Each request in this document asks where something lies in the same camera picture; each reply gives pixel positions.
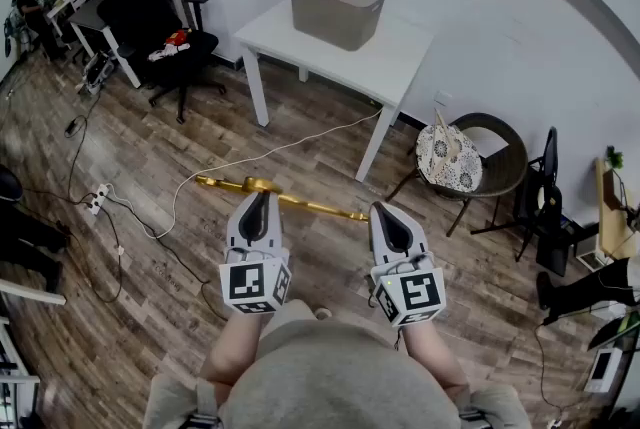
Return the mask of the grey plastic storage bin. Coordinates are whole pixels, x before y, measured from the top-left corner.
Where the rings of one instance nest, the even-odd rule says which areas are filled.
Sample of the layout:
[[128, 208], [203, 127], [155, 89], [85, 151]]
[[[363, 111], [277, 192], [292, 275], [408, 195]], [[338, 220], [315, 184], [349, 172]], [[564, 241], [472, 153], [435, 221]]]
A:
[[346, 51], [374, 35], [385, 0], [291, 0], [294, 28]]

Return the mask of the patterned round cushion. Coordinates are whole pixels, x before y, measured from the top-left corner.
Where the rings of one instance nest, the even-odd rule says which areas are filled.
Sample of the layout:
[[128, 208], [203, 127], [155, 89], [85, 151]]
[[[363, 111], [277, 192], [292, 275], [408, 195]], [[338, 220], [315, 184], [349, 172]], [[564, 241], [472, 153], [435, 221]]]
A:
[[468, 193], [475, 191], [482, 179], [483, 169], [480, 155], [474, 143], [456, 126], [449, 131], [460, 146], [460, 153], [447, 161], [435, 181], [430, 180], [434, 162], [447, 154], [447, 141], [438, 125], [426, 125], [418, 134], [415, 146], [419, 172], [435, 185]]

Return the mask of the white wheeled machine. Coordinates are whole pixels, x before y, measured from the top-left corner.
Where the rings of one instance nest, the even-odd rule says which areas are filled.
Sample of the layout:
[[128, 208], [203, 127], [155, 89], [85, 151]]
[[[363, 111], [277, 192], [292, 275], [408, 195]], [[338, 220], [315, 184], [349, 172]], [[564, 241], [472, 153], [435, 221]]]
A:
[[91, 95], [98, 94], [114, 68], [111, 56], [103, 51], [98, 51], [85, 66], [82, 79], [83, 88]]

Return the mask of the white toy figure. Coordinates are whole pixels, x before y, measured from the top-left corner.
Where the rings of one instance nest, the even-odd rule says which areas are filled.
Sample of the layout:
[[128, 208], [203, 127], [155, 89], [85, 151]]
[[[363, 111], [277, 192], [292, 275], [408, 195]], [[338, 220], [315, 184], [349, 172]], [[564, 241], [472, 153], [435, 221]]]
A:
[[187, 42], [179, 45], [166, 43], [163, 49], [159, 49], [150, 53], [147, 57], [147, 60], [149, 62], [156, 62], [167, 57], [175, 56], [182, 51], [188, 50], [189, 48], [190, 44]]

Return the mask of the black office chair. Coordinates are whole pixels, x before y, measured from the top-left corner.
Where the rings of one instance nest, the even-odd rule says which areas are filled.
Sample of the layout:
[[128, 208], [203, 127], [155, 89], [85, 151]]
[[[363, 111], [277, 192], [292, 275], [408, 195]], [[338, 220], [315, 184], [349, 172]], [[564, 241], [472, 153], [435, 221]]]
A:
[[[140, 80], [157, 89], [149, 98], [154, 106], [162, 96], [176, 90], [178, 108], [176, 120], [185, 122], [184, 107], [187, 88], [195, 83], [213, 60], [212, 53], [219, 39], [201, 29], [182, 26], [167, 0], [103, 0], [98, 15], [125, 44], [121, 51]], [[163, 49], [166, 39], [179, 29], [189, 31], [190, 48], [175, 56], [149, 62], [150, 53]]]

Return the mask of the light wooden triangular frame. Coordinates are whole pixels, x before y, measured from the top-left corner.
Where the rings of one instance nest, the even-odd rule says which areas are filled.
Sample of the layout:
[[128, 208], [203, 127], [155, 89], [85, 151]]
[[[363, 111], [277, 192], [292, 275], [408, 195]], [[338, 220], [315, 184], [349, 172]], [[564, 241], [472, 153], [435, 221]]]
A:
[[444, 168], [444, 165], [446, 164], [446, 162], [456, 157], [461, 151], [460, 146], [454, 139], [453, 134], [449, 131], [449, 126], [444, 121], [444, 118], [442, 117], [438, 109], [435, 109], [435, 114], [436, 114], [436, 123], [441, 128], [447, 141], [447, 154], [445, 155], [444, 158], [441, 158], [438, 162], [434, 162], [434, 166], [430, 173], [431, 181], [435, 181], [436, 177], [440, 174], [440, 172]]

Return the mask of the dark wicker chair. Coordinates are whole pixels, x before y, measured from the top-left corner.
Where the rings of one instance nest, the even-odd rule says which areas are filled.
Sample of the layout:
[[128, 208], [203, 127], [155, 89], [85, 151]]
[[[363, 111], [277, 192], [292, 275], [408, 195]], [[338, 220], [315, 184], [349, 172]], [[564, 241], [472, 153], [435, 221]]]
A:
[[472, 139], [467, 135], [467, 132], [473, 129], [488, 131], [504, 141], [504, 146], [501, 149], [488, 156], [481, 155], [477, 145], [472, 141], [482, 161], [483, 175], [479, 187], [473, 192], [463, 193], [428, 182], [417, 167], [415, 141], [415, 144], [408, 151], [414, 157], [414, 166], [397, 187], [387, 195], [386, 200], [391, 201], [409, 181], [419, 179], [437, 195], [461, 202], [462, 208], [446, 233], [447, 236], [451, 236], [473, 200], [498, 198], [515, 190], [525, 176], [528, 156], [518, 133], [506, 122], [493, 115], [478, 112], [469, 113], [447, 125], [456, 126], [471, 141]]

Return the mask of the white metal frame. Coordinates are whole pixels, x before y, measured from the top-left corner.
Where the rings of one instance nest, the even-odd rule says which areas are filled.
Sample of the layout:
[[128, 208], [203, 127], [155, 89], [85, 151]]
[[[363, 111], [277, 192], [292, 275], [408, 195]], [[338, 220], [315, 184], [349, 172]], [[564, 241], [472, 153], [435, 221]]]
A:
[[35, 409], [40, 378], [31, 374], [9, 332], [9, 317], [2, 314], [4, 295], [64, 306], [66, 298], [0, 279], [0, 429], [21, 429], [20, 419]]

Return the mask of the black folding chair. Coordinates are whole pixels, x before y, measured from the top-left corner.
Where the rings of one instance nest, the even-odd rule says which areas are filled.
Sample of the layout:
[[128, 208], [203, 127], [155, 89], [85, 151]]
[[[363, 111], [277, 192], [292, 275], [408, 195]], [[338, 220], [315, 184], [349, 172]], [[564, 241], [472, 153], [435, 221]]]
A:
[[562, 215], [563, 198], [556, 185], [559, 165], [557, 145], [557, 129], [551, 127], [543, 154], [529, 162], [525, 177], [516, 188], [512, 220], [501, 225], [492, 223], [487, 228], [473, 230], [471, 234], [521, 227], [524, 229], [523, 243], [515, 260], [520, 261], [533, 236], [537, 236], [537, 264], [563, 277], [571, 246], [571, 234], [567, 232], [571, 221]]

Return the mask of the person's grey shirt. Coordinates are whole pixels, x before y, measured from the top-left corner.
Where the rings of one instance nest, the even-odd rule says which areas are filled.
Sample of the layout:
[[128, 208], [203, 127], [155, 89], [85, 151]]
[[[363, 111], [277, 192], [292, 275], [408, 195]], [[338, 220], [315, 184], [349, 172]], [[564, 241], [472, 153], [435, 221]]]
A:
[[406, 347], [314, 311], [293, 300], [262, 317], [233, 386], [155, 376], [143, 429], [532, 429], [513, 387], [469, 384], [451, 399]]

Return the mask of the dark-topped desk with white legs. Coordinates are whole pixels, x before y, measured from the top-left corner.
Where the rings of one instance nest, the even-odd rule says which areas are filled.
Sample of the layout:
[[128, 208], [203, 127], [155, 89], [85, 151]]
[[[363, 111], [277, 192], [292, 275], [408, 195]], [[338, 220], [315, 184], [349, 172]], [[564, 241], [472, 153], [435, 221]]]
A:
[[[102, 1], [103, 0], [89, 0], [84, 2], [72, 14], [69, 22], [82, 46], [90, 56], [95, 54], [95, 47], [89, 44], [87, 32], [89, 30], [99, 32], [107, 42], [110, 52], [119, 64], [120, 69], [129, 79], [130, 84], [134, 88], [139, 89], [141, 87], [139, 77], [136, 75], [136, 72], [132, 68], [130, 62], [120, 54], [121, 51], [127, 53], [124, 42], [119, 40], [118, 36], [114, 34], [113, 29], [98, 15], [98, 6]], [[187, 26], [189, 21], [183, 6], [183, 1], [167, 1], [172, 11], [180, 19], [182, 26]]]

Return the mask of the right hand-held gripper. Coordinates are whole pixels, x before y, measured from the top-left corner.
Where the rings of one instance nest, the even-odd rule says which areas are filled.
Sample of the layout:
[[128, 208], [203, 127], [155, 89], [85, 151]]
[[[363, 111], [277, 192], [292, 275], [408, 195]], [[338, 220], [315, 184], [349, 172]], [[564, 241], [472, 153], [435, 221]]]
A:
[[446, 308], [446, 293], [423, 228], [396, 206], [374, 202], [369, 230], [373, 298], [388, 322], [400, 328], [432, 320]]

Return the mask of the white power strip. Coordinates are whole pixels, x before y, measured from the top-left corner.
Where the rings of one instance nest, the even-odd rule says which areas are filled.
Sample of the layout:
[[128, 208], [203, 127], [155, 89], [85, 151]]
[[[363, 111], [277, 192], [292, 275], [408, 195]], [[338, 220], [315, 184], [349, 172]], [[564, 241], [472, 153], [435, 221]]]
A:
[[89, 211], [93, 216], [97, 216], [100, 213], [109, 192], [109, 186], [107, 184], [101, 184], [92, 194], [92, 198], [89, 201]]

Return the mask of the white screen device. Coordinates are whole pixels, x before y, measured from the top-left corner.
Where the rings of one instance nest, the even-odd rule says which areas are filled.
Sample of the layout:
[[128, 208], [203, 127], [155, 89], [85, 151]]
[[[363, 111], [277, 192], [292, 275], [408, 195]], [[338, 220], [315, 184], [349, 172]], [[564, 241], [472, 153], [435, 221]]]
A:
[[615, 347], [599, 349], [584, 391], [607, 393], [613, 383], [622, 355], [623, 351]]

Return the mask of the person's right forearm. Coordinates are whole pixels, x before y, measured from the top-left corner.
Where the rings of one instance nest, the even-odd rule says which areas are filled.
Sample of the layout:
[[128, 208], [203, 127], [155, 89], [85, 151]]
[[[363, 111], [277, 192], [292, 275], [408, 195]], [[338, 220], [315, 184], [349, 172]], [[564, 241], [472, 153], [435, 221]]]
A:
[[458, 359], [432, 322], [407, 325], [402, 329], [402, 335], [408, 355], [434, 377], [451, 399], [469, 389]]

